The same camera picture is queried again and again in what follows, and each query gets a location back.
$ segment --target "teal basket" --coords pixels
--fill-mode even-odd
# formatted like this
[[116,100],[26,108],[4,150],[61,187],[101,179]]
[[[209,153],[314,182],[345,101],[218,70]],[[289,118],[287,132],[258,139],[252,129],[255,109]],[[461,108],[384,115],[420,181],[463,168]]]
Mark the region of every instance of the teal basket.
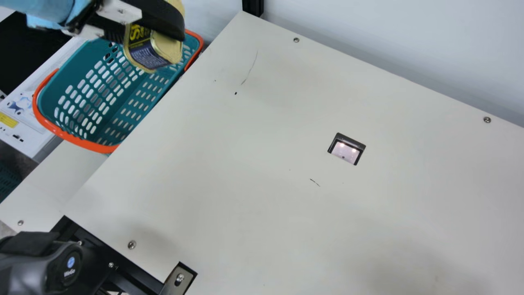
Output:
[[22,179],[0,162],[0,203],[20,184]]
[[37,91],[35,116],[65,140],[111,153],[180,78],[202,43],[188,31],[182,60],[148,74],[131,65],[121,45],[103,39],[86,42]]

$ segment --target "table surface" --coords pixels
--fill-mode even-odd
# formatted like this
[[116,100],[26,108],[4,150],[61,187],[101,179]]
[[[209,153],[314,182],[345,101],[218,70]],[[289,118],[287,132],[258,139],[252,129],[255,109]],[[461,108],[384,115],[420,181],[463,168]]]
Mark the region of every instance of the table surface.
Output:
[[187,295],[517,294],[524,129],[486,115],[239,13],[65,213]]

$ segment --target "basket hole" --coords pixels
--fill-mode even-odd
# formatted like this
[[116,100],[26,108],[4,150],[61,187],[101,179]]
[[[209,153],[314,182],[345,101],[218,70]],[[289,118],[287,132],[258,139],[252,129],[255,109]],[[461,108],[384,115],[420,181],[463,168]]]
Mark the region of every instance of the basket hole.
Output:
[[85,74],[85,78],[89,79],[94,73],[95,73],[95,71],[90,70],[87,74]]
[[93,95],[93,97],[91,98],[90,102],[94,103],[97,98],[98,98],[98,94]]
[[91,77],[91,79],[89,79],[89,83],[93,84],[95,83],[95,81],[98,79],[98,75],[94,75],[93,77]]
[[100,69],[99,69],[99,74],[103,73],[105,71],[106,67],[105,66],[102,66]]

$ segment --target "black metal frame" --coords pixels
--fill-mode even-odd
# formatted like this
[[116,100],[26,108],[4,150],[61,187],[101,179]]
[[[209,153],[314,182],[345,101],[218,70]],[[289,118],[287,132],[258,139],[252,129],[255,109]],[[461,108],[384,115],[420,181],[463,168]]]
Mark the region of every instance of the black metal frame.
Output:
[[163,288],[162,282],[88,233],[69,218],[62,217],[51,232],[60,234],[58,241],[81,241],[82,247],[96,249],[97,253],[103,256],[106,261],[113,263],[113,267],[97,295],[107,294],[107,291],[124,292],[131,295],[160,294]]
[[264,0],[242,0],[242,10],[260,17],[264,13]]

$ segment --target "teal crate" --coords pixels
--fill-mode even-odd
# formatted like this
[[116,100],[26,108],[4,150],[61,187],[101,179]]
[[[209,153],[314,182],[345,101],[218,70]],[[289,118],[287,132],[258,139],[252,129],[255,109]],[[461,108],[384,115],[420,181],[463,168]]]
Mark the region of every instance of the teal crate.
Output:
[[22,179],[0,162],[0,203],[22,182]]

